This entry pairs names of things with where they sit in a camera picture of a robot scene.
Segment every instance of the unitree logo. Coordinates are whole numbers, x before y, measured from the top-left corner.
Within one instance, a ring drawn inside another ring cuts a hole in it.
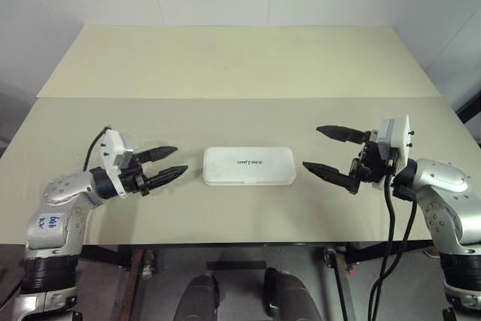
[[[237,164],[238,165],[261,165],[262,163],[264,163],[264,161],[237,161]]]

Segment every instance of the white wall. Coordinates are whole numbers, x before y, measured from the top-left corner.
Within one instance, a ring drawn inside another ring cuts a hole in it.
[[[390,24],[457,108],[481,89],[480,6],[481,0],[0,0],[0,135],[14,132],[84,23]]]

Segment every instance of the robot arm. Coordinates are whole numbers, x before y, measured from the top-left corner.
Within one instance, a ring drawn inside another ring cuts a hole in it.
[[[153,177],[142,163],[155,162],[175,147],[133,153],[126,135],[107,130],[101,143],[105,169],[69,174],[50,181],[27,228],[25,275],[14,300],[12,320],[80,320],[68,310],[77,303],[76,272],[89,212],[106,199],[129,192],[147,195],[179,177],[187,166],[165,169]]]
[[[359,157],[352,161],[348,175],[327,165],[305,162],[304,166],[352,194],[357,193],[360,182],[379,184],[383,177],[395,176],[392,194],[417,202],[434,245],[440,251],[446,299],[457,313],[479,312],[481,201],[474,193],[470,177],[451,162],[408,159],[412,147],[408,137],[414,132],[410,131],[407,118],[383,120],[379,131],[360,132],[337,126],[318,130],[339,141],[365,145]]]

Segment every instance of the beige table surface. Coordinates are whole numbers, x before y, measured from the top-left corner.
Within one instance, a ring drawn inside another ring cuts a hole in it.
[[[72,98],[429,97],[389,27],[85,26],[40,91]]]
[[[189,170],[147,197],[114,198],[91,213],[87,244],[377,241],[387,236],[383,194],[357,196],[305,170],[304,160],[346,172],[359,151],[315,131],[337,124],[376,128],[382,117],[409,114],[411,156],[451,160],[481,190],[481,150],[441,97],[293,99],[40,98],[0,159],[0,243],[23,243],[26,223],[47,182],[79,171],[102,126],[128,132],[136,150],[171,144],[179,151],[147,169]],[[206,186],[203,151],[211,146],[287,146],[298,177],[291,186]],[[99,163],[91,161],[93,168]],[[401,238],[410,205],[396,200]],[[419,212],[413,239],[429,238]]]

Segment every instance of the gray floor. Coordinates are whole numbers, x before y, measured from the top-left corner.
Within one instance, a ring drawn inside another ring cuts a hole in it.
[[[0,246],[0,298],[7,289],[6,277],[19,277],[21,259],[17,248]],[[138,291],[133,318],[137,320],[172,320],[177,303],[187,283],[206,273],[209,261],[266,261],[269,267],[289,271],[310,290],[325,320],[342,320],[334,272],[318,260],[311,247],[223,247],[173,248],[159,253],[158,273],[143,281]],[[349,276],[355,313],[358,320],[367,318],[369,290],[379,272],[380,260],[363,262]],[[84,320],[117,319],[126,278],[125,270],[111,265],[81,262],[79,304]],[[221,289],[219,320],[267,320],[262,309],[263,270],[215,271]],[[443,275],[439,261],[420,251],[407,253],[398,270],[385,282],[379,320],[441,320],[446,306]],[[7,320],[8,307],[0,312]]]

